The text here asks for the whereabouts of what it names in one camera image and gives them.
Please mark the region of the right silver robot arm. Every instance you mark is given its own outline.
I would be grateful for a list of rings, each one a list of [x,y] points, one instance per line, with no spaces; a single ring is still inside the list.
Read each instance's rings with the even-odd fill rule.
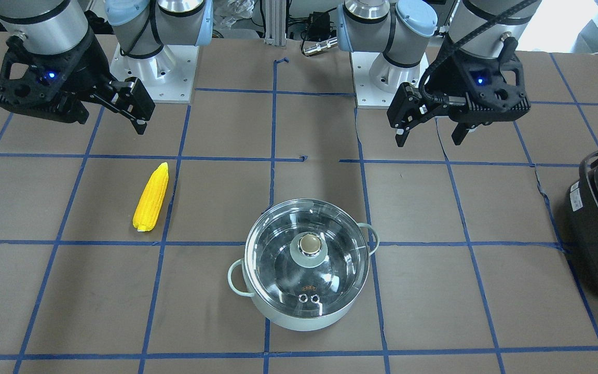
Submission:
[[[126,77],[118,79],[77,1],[0,1],[9,32],[0,108],[60,123],[89,117],[85,103],[121,114],[142,135],[156,107],[154,83],[178,80],[171,46],[208,45],[212,1],[107,1]]]

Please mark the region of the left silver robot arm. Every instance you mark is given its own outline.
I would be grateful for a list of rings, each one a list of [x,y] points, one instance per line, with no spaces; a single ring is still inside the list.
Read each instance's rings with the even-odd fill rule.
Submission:
[[[518,38],[539,1],[458,1],[438,55],[412,83],[392,70],[420,66],[439,17],[425,1],[344,1],[337,7],[337,42],[346,52],[377,52],[387,69],[375,75],[394,96],[389,125],[402,147],[409,132],[434,117],[456,123],[458,146],[478,126],[518,120],[531,109]]]

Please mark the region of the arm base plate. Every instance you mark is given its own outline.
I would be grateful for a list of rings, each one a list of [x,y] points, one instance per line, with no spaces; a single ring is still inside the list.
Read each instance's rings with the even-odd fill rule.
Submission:
[[[190,104],[197,69],[198,46],[166,45],[146,59],[124,57],[116,46],[110,72],[119,81],[139,78],[155,103]]]
[[[382,53],[352,52],[352,76],[359,109],[388,109],[401,83],[418,87],[418,81],[429,66],[424,54],[420,64],[398,67],[388,62]]]

